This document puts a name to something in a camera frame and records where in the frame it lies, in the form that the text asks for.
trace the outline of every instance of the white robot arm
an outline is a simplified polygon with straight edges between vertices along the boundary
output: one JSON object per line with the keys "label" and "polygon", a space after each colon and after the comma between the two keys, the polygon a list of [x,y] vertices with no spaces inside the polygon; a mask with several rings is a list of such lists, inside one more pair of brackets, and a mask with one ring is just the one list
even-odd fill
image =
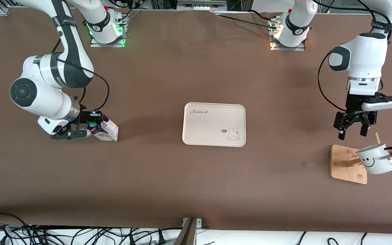
{"label": "white robot arm", "polygon": [[343,140],[348,127],[361,123],[361,135],[376,124],[377,111],[392,109],[392,96],[378,92],[389,34],[392,29],[392,0],[363,0],[375,14],[372,30],[350,42],[336,46],[329,55],[334,71],[348,71],[346,111],[338,112],[333,126]]}
{"label": "white robot arm", "polygon": [[[95,13],[100,19],[104,13],[99,0],[79,2],[81,12],[93,19]],[[61,88],[84,88],[93,78],[93,65],[81,42],[77,25],[66,0],[18,0],[20,4],[45,12],[51,17],[59,34],[64,51],[28,57],[23,63],[20,78],[10,88],[12,101],[20,108],[39,115],[39,125],[48,134],[54,135],[65,125],[74,121],[81,112],[80,104]],[[83,133],[89,136],[88,130]]]}
{"label": "white robot arm", "polygon": [[309,24],[317,9],[317,3],[312,0],[295,0],[291,12],[280,16],[281,24],[275,31],[274,38],[286,47],[297,47],[306,39]]}
{"label": "white robot arm", "polygon": [[102,44],[108,44],[123,34],[122,14],[104,7],[100,0],[68,0],[83,14],[92,36]]}

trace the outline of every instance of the metal mounting plate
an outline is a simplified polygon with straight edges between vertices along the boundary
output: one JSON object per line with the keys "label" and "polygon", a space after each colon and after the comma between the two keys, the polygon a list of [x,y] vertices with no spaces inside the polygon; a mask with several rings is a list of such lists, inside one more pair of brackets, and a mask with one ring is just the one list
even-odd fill
{"label": "metal mounting plate", "polygon": [[[268,26],[275,26],[273,22],[270,20],[267,21]],[[270,35],[270,50],[283,50],[283,51],[305,51],[305,42],[302,41],[299,46],[290,48],[282,45],[276,38],[274,38],[275,30],[269,29]]]}
{"label": "metal mounting plate", "polygon": [[121,27],[122,35],[118,37],[114,42],[109,44],[102,44],[96,41],[92,34],[92,39],[90,40],[90,47],[99,47],[99,48],[124,48],[126,43],[126,33],[128,32],[128,22],[129,22],[129,15],[122,20],[123,26]]}
{"label": "metal mounting plate", "polygon": [[[185,226],[187,223],[188,218],[182,218],[182,227]],[[202,228],[202,218],[197,218],[196,219],[196,229],[201,229]]]}

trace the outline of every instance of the wooden board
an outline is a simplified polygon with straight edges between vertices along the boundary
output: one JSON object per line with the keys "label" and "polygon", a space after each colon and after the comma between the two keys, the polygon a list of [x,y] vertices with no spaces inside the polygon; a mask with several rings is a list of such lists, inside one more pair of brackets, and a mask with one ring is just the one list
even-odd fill
{"label": "wooden board", "polygon": [[367,171],[362,164],[350,167],[336,165],[336,162],[358,158],[358,155],[355,153],[357,150],[339,145],[331,147],[331,176],[333,178],[361,184],[367,183]]}

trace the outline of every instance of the mug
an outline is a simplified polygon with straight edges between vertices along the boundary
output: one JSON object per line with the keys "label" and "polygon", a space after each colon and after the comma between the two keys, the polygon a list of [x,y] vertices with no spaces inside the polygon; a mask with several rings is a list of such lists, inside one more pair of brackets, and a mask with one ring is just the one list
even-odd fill
{"label": "mug", "polygon": [[392,146],[376,144],[362,148],[356,154],[369,174],[384,174],[392,170],[392,160],[388,160],[391,156],[389,150],[392,150]]}

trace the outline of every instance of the black strap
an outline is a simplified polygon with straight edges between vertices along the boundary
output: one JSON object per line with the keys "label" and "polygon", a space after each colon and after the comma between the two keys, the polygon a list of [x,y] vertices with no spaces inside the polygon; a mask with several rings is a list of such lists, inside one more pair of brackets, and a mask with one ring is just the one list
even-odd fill
{"label": "black strap", "polygon": [[69,17],[65,14],[57,15],[52,18],[52,22],[54,26],[57,28],[59,26],[77,26],[77,22],[72,17]]}
{"label": "black strap", "polygon": [[379,30],[391,31],[392,30],[392,23],[382,23],[379,21],[372,21],[372,27]]}
{"label": "black strap", "polygon": [[309,27],[309,25],[307,25],[305,27],[298,27],[298,26],[294,25],[290,21],[290,15],[289,14],[287,15],[287,18],[285,18],[285,22],[287,24],[288,29],[290,29],[293,32],[293,35],[295,35],[295,36],[301,35]]}
{"label": "black strap", "polygon": [[90,23],[90,22],[86,21],[87,24],[90,26],[90,29],[92,29],[93,31],[96,31],[96,32],[101,32],[102,29],[106,25],[108,25],[110,22],[110,12],[106,11],[106,13],[107,13],[107,16],[105,17],[105,19],[99,23]]}

